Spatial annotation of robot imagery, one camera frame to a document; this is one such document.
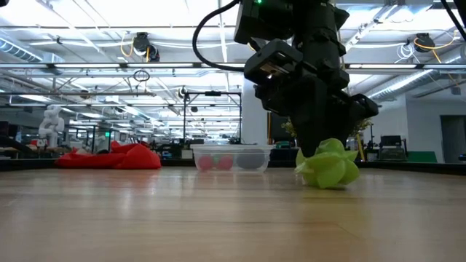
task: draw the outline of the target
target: wooden surface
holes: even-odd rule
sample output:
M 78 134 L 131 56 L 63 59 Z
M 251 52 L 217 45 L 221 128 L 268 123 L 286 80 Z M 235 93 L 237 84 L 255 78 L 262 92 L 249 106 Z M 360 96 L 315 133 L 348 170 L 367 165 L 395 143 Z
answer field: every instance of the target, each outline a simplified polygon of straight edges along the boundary
M 0 173 L 0 261 L 465 261 L 466 178 L 362 170 L 345 190 L 266 175 Z

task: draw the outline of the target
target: humanoid robot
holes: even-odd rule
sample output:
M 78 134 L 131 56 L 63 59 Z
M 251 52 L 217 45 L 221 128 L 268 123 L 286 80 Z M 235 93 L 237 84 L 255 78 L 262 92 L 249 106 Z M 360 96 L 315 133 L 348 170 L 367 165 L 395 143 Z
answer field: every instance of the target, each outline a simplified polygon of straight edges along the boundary
M 65 129 L 65 121 L 58 116 L 60 111 L 60 106 L 47 106 L 47 110 L 44 112 L 44 120 L 39 126 L 38 147 L 46 146 L 47 138 L 49 139 L 48 146 L 50 148 L 57 147 L 58 132 L 62 132 Z

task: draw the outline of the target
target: red fabric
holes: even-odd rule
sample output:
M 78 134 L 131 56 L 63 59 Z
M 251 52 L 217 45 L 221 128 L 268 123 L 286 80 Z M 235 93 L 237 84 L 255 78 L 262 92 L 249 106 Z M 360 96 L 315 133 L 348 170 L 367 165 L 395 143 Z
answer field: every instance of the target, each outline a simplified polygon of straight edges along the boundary
M 118 142 L 116 141 L 113 141 L 111 142 L 110 144 L 110 149 L 111 149 L 111 152 L 112 153 L 123 153 L 123 154 L 126 154 L 127 152 L 129 152 L 131 149 L 133 149 L 135 146 L 137 146 L 138 144 L 137 143 L 134 143 L 134 144 L 129 144 L 129 145 L 125 145 L 125 146 L 121 146 L 118 144 Z
M 112 168 L 119 164 L 125 154 L 100 154 L 86 156 L 76 153 L 69 153 L 55 161 L 59 167 L 68 168 Z
M 160 158 L 157 154 L 150 151 L 145 146 L 136 144 L 131 150 L 126 153 L 126 157 L 121 164 L 118 164 L 117 169 L 159 169 Z
M 55 161 L 59 167 L 67 168 L 114 168 L 114 169 L 159 169 L 160 158 L 139 144 L 120 146 L 111 143 L 110 154 L 80 155 L 69 153 Z

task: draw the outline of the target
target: clear plastic container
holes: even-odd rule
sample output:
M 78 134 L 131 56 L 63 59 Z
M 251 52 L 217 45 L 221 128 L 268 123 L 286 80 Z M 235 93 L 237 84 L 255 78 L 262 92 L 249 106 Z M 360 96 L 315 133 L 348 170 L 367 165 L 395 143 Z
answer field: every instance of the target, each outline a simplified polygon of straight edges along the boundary
M 191 145 L 196 167 L 201 171 L 263 172 L 272 146 Z

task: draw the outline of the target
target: green plush toy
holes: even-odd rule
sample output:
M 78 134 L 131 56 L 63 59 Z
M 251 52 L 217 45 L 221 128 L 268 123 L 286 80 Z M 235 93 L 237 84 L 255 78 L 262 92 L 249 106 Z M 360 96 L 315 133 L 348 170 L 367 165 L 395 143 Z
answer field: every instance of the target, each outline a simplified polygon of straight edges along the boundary
M 330 138 L 320 142 L 315 155 L 309 158 L 299 149 L 295 172 L 302 174 L 310 186 L 347 185 L 359 177 L 359 169 L 354 163 L 357 156 L 357 151 L 345 151 L 340 140 Z

